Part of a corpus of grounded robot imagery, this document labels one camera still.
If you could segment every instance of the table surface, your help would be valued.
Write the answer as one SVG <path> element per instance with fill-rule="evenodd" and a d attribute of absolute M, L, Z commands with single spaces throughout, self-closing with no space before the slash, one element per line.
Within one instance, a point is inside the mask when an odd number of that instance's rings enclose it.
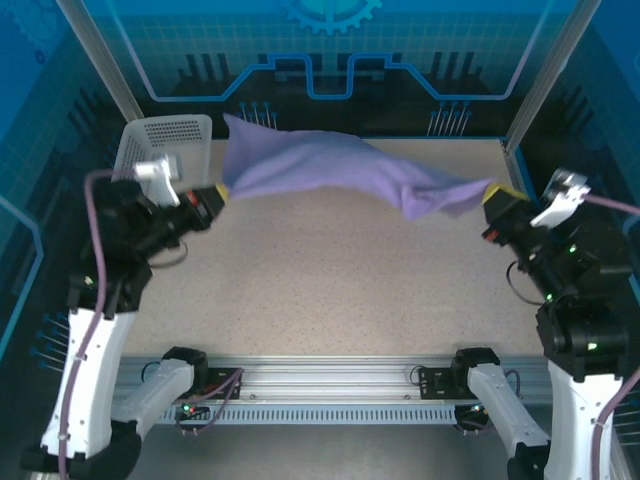
<path fill-rule="evenodd" d="M 371 144 L 468 178 L 510 183 L 497 140 L 376 139 Z M 219 169 L 226 141 L 214 141 Z M 541 354 L 535 307 L 505 281 L 514 256 L 482 240 L 481 207 L 406 221 L 340 189 L 230 201 L 189 256 L 154 272 L 127 355 L 174 345 L 210 354 L 451 354 L 490 346 Z M 528 278 L 514 284 L 540 299 Z"/>

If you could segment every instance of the purple cable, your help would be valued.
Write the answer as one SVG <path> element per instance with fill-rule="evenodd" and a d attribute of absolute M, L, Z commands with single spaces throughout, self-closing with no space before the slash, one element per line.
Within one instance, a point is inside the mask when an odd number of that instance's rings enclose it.
<path fill-rule="evenodd" d="M 213 426 L 213 424 L 218 421 L 218 419 L 220 418 L 220 415 L 222 415 L 222 411 L 227 406 L 227 403 L 229 403 L 229 400 L 231 399 L 231 395 L 233 394 L 233 387 L 235 386 L 235 383 L 240 378 L 240 375 L 242 375 L 243 371 L 244 370 L 242 368 L 238 368 L 233 373 L 233 375 L 231 375 L 229 378 L 227 378 L 224 381 L 224 383 L 222 383 L 222 385 L 220 385 L 215 390 L 213 390 L 213 391 L 211 391 L 211 392 L 209 392 L 206 395 L 203 395 L 201 397 L 189 400 L 189 403 L 196 403 L 197 404 L 198 402 L 202 402 L 203 400 L 207 400 L 207 399 L 213 397 L 214 395 L 217 395 L 222 390 L 224 390 L 225 387 L 227 387 L 229 385 L 231 386 L 229 388 L 229 391 L 227 392 L 227 396 L 224 398 L 224 401 L 222 402 L 222 405 L 220 405 L 220 408 L 218 409 L 218 411 L 216 412 L 214 417 L 209 421 L 209 423 L 207 423 L 204 427 L 201 427 L 201 428 L 199 428 L 197 430 L 195 430 L 195 429 L 189 430 L 189 429 L 185 428 L 184 426 L 182 426 L 180 424 L 179 420 L 176 420 L 176 427 L 178 427 L 182 431 L 182 433 L 184 433 L 185 435 L 194 435 L 194 436 L 197 435 L 198 433 L 202 433 L 204 430 L 206 430 L 208 428 L 211 428 Z"/>
<path fill-rule="evenodd" d="M 98 225 L 98 213 L 96 211 L 95 201 L 93 199 L 93 182 L 99 178 L 109 178 L 113 175 L 113 170 L 97 170 L 91 172 L 84 179 L 84 197 L 87 204 L 87 217 L 89 219 L 89 230 L 91 231 L 91 243 L 96 257 L 96 267 L 98 270 L 98 298 L 96 300 L 95 312 L 87 328 L 78 351 L 71 364 L 69 377 L 64 389 L 62 397 L 62 405 L 60 407 L 60 432 L 58 434 L 58 472 L 60 480 L 67 480 L 67 440 L 69 436 L 69 411 L 71 409 L 71 397 L 73 389 L 78 378 L 81 361 L 85 359 L 87 348 L 91 343 L 91 338 L 98 328 L 100 318 L 102 317 L 102 309 L 107 299 L 107 266 L 104 260 L 104 252 L 102 251 L 102 241 L 100 240 L 100 227 Z"/>
<path fill-rule="evenodd" d="M 590 193 L 587 193 L 582 198 L 585 202 L 593 203 L 594 205 L 609 207 L 614 210 L 630 213 L 631 215 L 640 216 L 640 207 L 636 207 L 635 205 L 618 202 L 617 200 L 611 200 L 610 198 L 599 197 L 598 195 L 591 195 Z"/>
<path fill-rule="evenodd" d="M 629 392 L 636 386 L 636 383 L 640 381 L 640 368 L 638 368 L 629 380 L 618 390 L 609 403 L 607 403 L 598 419 L 596 420 L 596 427 L 593 429 L 593 439 L 591 443 L 591 480 L 600 480 L 600 448 L 602 443 L 602 434 L 604 432 L 604 424 L 607 422 L 609 416 L 616 409 L 618 404 L 622 402 Z"/>

